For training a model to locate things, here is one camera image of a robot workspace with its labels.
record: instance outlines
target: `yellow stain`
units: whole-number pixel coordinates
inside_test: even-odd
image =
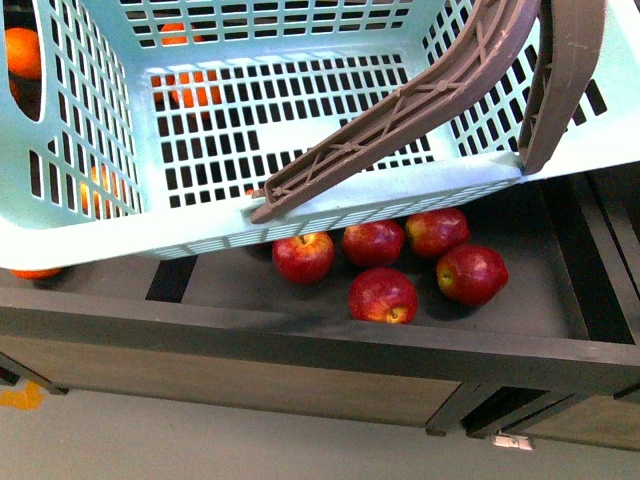
[[[0,407],[13,407],[19,410],[37,410],[44,400],[40,393],[40,386],[33,382],[27,382],[23,392],[2,392],[0,394]]]

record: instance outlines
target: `wooden cabinet panel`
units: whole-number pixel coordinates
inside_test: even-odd
[[[4,336],[0,351],[70,388],[420,427],[460,386],[445,380]]]
[[[522,432],[524,435],[640,451],[640,405],[591,397]]]

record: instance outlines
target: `orange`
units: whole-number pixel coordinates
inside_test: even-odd
[[[91,167],[91,180],[98,183],[98,170],[96,167]],[[109,189],[109,170],[105,165],[102,166],[102,188],[106,191],[111,191],[116,198],[125,198],[124,194],[120,197],[120,187],[118,186],[118,177],[115,172],[111,172],[111,190]],[[80,200],[82,203],[82,211],[89,212],[89,187],[84,183],[80,185]],[[96,216],[100,218],[100,195],[98,192],[93,192],[93,206],[96,211]],[[109,202],[106,204],[104,213],[106,218],[111,218],[111,204]]]
[[[217,80],[218,77],[216,72],[209,71],[207,72],[207,78],[209,80]],[[188,73],[181,73],[179,76],[180,85],[189,85],[191,83],[191,79]],[[193,74],[193,80],[195,83],[204,83],[204,75],[202,72],[195,72]],[[218,105],[222,103],[222,97],[220,96],[220,88],[211,87],[211,99],[213,103]],[[173,90],[171,92],[171,97],[176,103],[180,103],[180,91]],[[182,90],[182,100],[184,101],[185,108],[193,108],[195,106],[195,102],[197,100],[198,106],[204,107],[209,104],[209,99],[207,98],[207,89],[205,87],[197,87],[197,88],[185,88]]]
[[[40,80],[42,64],[38,34],[27,28],[10,28],[5,32],[4,41],[9,71],[28,80]]]
[[[161,32],[184,32],[184,23],[167,23],[160,29]],[[193,36],[194,42],[201,42],[202,37],[200,35]],[[162,39],[162,45],[185,45],[187,43],[187,37],[164,37]]]
[[[47,270],[9,270],[16,277],[24,278],[26,280],[44,280],[58,275],[62,268],[49,268]]]
[[[167,85],[175,85],[176,83],[176,77],[174,75],[167,75],[165,77],[165,82],[167,82]],[[162,85],[162,80],[160,79],[159,76],[154,75],[153,77],[151,77],[151,86],[154,88],[157,88],[159,86]],[[163,95],[162,92],[155,92],[153,94],[153,99],[157,102],[160,103],[163,101]]]
[[[11,90],[13,99],[18,103],[20,101],[20,90],[18,89],[18,84],[11,79],[9,79],[9,90]]]

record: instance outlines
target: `brown plastic handle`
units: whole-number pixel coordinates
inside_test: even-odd
[[[540,48],[520,130],[525,173],[551,158],[598,63],[606,0],[542,0]]]
[[[478,0],[453,45],[430,68],[271,176],[267,222],[392,154],[479,101],[526,41],[540,0]]]

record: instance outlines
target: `plastic basket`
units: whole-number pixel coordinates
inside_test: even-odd
[[[246,190],[427,69],[472,4],[36,1],[38,121],[16,106],[0,73],[0,265],[176,258],[459,205],[518,182],[638,159],[640,15],[630,0],[612,0],[593,80],[542,172],[523,174],[514,153],[534,27],[511,70],[473,108],[371,171],[251,223],[261,200]],[[161,31],[168,23],[184,25],[186,43],[163,45],[177,36]],[[188,108],[171,91],[189,88],[183,76],[193,87],[196,72],[207,104]],[[91,167],[108,171],[105,185],[92,181]],[[82,189],[98,195],[97,209],[92,201],[83,209]]]

